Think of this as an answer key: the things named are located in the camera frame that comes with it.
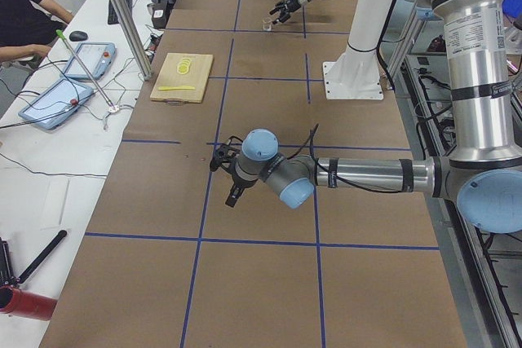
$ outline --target person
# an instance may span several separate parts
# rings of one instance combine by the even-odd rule
[[[60,18],[51,20],[31,2]],[[38,55],[45,57],[73,15],[54,0],[0,0],[0,62]]]

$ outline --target black shirt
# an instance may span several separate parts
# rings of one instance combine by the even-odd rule
[[[42,0],[0,0],[0,46],[46,45],[62,29],[61,22],[50,20],[30,1]]]

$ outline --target person's arm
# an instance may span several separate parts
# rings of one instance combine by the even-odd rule
[[[16,60],[22,57],[33,55],[45,57],[50,50],[50,46],[38,44],[24,46],[2,46],[0,47],[0,61]]]
[[[42,0],[39,4],[45,11],[50,12],[52,15],[57,16],[63,20],[66,24],[69,24],[73,20],[73,14],[65,10],[60,4],[54,0]]]

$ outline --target person's hand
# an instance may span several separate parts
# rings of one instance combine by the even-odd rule
[[[51,50],[51,47],[47,46],[47,45],[38,45],[38,44],[33,45],[33,53],[42,58],[46,57],[50,50]]]

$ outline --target blue plastic box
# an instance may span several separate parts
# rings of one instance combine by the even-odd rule
[[[504,0],[502,10],[511,18],[516,18],[522,13],[522,0]]]

